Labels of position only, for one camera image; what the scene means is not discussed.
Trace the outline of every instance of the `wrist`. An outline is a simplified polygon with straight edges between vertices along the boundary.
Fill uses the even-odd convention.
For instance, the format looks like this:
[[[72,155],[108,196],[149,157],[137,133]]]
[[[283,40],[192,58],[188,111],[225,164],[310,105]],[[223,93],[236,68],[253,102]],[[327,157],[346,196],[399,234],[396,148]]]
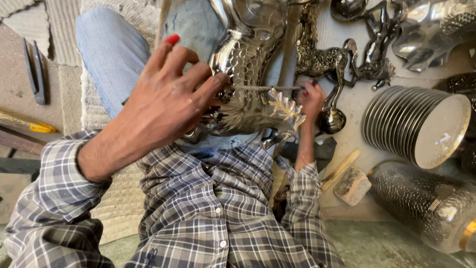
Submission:
[[[111,121],[78,152],[79,169],[89,181],[110,180],[114,173],[148,153],[138,150],[140,146],[130,139],[131,131],[118,129],[115,122]]]

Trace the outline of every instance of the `wooden handle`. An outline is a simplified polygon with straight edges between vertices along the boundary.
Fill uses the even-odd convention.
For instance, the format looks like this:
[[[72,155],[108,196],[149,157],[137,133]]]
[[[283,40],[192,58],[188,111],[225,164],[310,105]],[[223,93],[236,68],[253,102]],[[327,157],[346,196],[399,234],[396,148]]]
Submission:
[[[34,155],[41,155],[44,143],[33,138],[0,127],[0,144]]]
[[[55,133],[56,128],[29,116],[0,107],[0,124],[40,133]]]
[[[335,169],[321,182],[321,189],[326,191],[337,181],[350,165],[360,156],[360,150],[354,149]]]

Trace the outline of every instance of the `red painted fingernail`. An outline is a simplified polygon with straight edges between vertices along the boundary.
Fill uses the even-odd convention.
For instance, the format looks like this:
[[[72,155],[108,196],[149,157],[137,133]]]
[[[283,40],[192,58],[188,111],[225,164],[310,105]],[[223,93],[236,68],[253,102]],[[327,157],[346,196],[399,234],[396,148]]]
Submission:
[[[180,36],[178,34],[172,34],[164,40],[164,42],[169,43],[172,46],[175,45],[178,41],[180,41]]]

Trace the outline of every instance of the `wooden stick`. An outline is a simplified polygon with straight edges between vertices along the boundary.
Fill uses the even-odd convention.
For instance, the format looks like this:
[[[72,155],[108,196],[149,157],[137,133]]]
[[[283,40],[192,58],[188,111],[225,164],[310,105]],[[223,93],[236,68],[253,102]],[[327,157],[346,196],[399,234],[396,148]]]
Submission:
[[[337,181],[350,165],[360,156],[360,150],[354,149],[335,169],[321,182],[321,189],[326,191]]]
[[[41,155],[44,143],[26,135],[0,127],[0,144],[34,155]]]

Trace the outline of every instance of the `engraved metal vase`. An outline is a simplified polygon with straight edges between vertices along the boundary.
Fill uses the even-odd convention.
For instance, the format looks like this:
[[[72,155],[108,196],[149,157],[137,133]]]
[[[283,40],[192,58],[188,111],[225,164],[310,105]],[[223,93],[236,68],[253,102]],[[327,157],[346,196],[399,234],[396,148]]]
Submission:
[[[386,162],[368,175],[377,204],[428,246],[476,251],[476,185],[412,165]]]

